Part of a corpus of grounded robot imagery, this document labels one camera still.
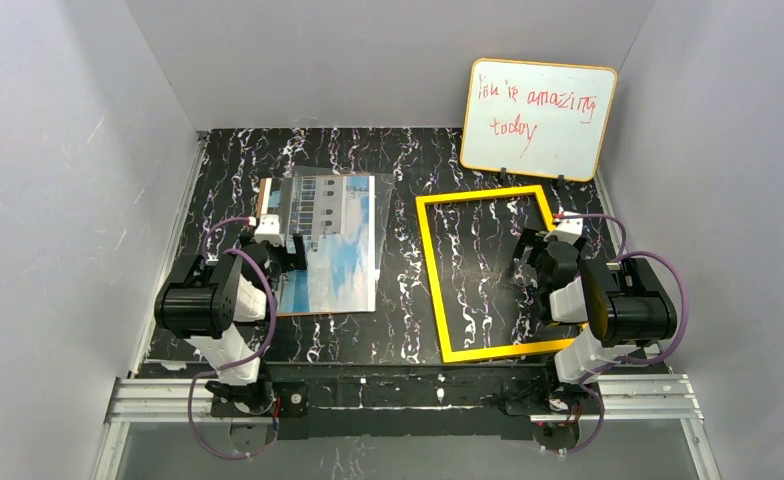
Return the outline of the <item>yellow wooden picture frame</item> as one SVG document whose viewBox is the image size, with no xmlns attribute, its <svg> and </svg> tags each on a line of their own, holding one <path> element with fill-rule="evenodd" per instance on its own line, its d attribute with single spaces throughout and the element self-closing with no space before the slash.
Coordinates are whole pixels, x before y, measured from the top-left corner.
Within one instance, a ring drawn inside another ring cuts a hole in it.
<svg viewBox="0 0 784 480">
<path fill-rule="evenodd" d="M 533 343 L 486 347 L 474 350 L 453 349 L 442 298 L 438 267 L 433 249 L 432 234 L 430 233 L 429 222 L 427 218 L 427 207 L 434 204 L 461 203 L 475 200 L 494 200 L 525 196 L 533 196 L 536 199 L 540 217 L 544 221 L 546 230 L 554 230 L 554 214 L 550 209 L 545 191 L 541 185 L 526 185 L 498 189 L 432 194 L 418 196 L 415 199 L 418 226 L 422 238 L 426 272 L 438 334 L 440 353 L 442 361 L 445 364 L 556 353 L 571 346 L 574 342 L 573 338 L 564 338 L 557 340 L 538 341 Z"/>
</svg>

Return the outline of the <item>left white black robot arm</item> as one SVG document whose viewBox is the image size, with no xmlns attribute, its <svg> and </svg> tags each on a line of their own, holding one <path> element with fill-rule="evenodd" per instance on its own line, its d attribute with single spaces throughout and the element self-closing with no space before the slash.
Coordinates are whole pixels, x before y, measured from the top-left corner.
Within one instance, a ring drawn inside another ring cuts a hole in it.
<svg viewBox="0 0 784 480">
<path fill-rule="evenodd" d="M 259 379 L 276 328 L 275 289 L 283 274 L 307 269 L 303 240 L 293 239 L 293 253 L 249 239 L 215 261 L 182 255 L 156 296 L 156 324 L 198 349 L 223 385 Z"/>
</svg>

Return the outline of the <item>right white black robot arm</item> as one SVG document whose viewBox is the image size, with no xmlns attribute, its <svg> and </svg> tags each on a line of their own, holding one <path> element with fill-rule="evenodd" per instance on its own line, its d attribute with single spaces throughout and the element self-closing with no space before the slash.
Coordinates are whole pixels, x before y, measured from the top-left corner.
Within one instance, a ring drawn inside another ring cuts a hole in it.
<svg viewBox="0 0 784 480">
<path fill-rule="evenodd" d="M 525 229 L 513 257 L 535 274 L 533 318 L 545 326 L 585 327 L 554 357 L 562 384 L 588 384 L 650 343 L 672 338 L 676 308 L 649 262 L 585 259 L 585 239 Z"/>
</svg>

